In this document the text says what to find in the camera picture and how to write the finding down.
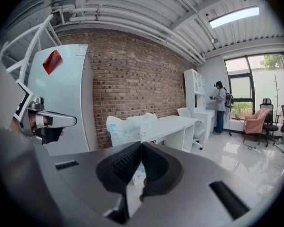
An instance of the window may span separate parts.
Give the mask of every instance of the window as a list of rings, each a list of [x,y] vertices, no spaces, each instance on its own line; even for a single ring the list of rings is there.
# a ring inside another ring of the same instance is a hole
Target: window
[[[255,87],[255,111],[260,110],[263,98],[270,98],[275,121],[276,115],[282,115],[281,105],[284,105],[284,59],[280,54],[268,54],[248,56],[248,61]]]
[[[263,98],[274,105],[274,121],[284,105],[284,54],[245,56],[225,61],[234,105],[231,117],[244,119],[260,109]]]
[[[228,75],[250,73],[245,57],[225,61]]]
[[[253,90],[250,68],[245,57],[225,61],[231,94],[234,98],[232,119],[244,119],[253,113]]]
[[[232,119],[244,119],[246,115],[252,115],[252,102],[234,102],[231,109]]]
[[[251,98],[250,78],[231,78],[231,91],[233,98]]]
[[[251,17],[251,16],[257,16],[259,14],[260,14],[259,7],[244,8],[244,9],[233,11],[228,14],[224,14],[218,18],[215,18],[209,21],[209,23],[212,26],[212,28],[216,28],[218,26],[236,21],[238,19],[242,19],[245,17]]]

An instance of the red sticker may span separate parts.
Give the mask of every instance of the red sticker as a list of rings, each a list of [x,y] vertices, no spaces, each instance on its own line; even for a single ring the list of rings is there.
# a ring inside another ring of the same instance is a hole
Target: red sticker
[[[60,61],[62,61],[61,55],[57,50],[54,50],[43,62],[43,67],[48,75],[60,64]]]

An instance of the jeans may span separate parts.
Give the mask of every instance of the jeans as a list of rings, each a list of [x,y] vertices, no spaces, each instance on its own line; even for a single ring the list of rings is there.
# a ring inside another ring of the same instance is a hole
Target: jeans
[[[224,112],[225,111],[217,111],[217,125],[216,125],[216,132],[222,133],[224,128]]]

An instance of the pink cloth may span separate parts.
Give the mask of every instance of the pink cloth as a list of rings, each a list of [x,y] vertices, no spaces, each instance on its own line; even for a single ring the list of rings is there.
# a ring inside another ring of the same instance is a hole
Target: pink cloth
[[[267,108],[261,108],[252,116],[245,116],[244,131],[246,134],[261,133],[266,116],[270,110]]]

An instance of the black slot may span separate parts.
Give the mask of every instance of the black slot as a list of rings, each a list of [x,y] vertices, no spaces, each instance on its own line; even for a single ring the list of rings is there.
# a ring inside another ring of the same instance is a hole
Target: black slot
[[[249,208],[229,189],[225,183],[218,181],[209,184],[218,199],[235,220],[249,211]]]
[[[53,125],[53,117],[47,116],[48,125]]]
[[[55,167],[57,168],[57,170],[63,170],[63,169],[70,168],[76,165],[79,165],[77,161],[68,161],[64,163],[57,163],[55,164]]]

